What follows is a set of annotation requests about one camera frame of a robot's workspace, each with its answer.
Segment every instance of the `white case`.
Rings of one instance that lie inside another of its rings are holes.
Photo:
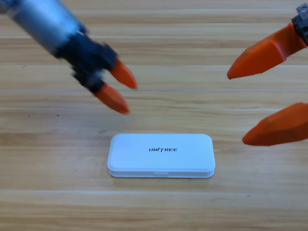
[[[205,134],[117,134],[108,169],[114,177],[209,178],[215,169],[212,139]]]

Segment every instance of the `wood grain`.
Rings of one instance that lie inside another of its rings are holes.
[[[136,75],[130,115],[108,109],[17,25],[0,20],[0,231],[306,231],[307,141],[242,137],[307,94],[308,52],[228,80],[245,48],[287,25],[301,0],[63,0]],[[209,179],[120,179],[118,133],[205,133]]]

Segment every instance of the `unitree logo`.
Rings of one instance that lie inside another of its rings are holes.
[[[149,152],[176,152],[177,148],[150,148]]]

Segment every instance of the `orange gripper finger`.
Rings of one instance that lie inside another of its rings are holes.
[[[252,146],[272,146],[308,139],[308,103],[295,103],[261,120],[244,137]]]
[[[129,114],[129,107],[124,97],[108,84],[104,83],[102,88],[94,96],[111,109],[122,114]]]
[[[110,74],[120,83],[131,89],[138,88],[138,84],[133,73],[121,60],[117,59],[114,68],[109,71]]]
[[[290,22],[288,26],[247,48],[233,63],[227,76],[233,79],[261,74],[306,47]]]

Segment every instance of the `wooden table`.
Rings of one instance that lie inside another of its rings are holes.
[[[254,77],[234,60],[302,0],[63,0],[138,79],[131,115],[101,104],[17,25],[0,21],[0,231],[307,231],[308,143],[251,147],[261,119],[307,102],[308,51]],[[117,179],[117,133],[206,133],[210,179]]]

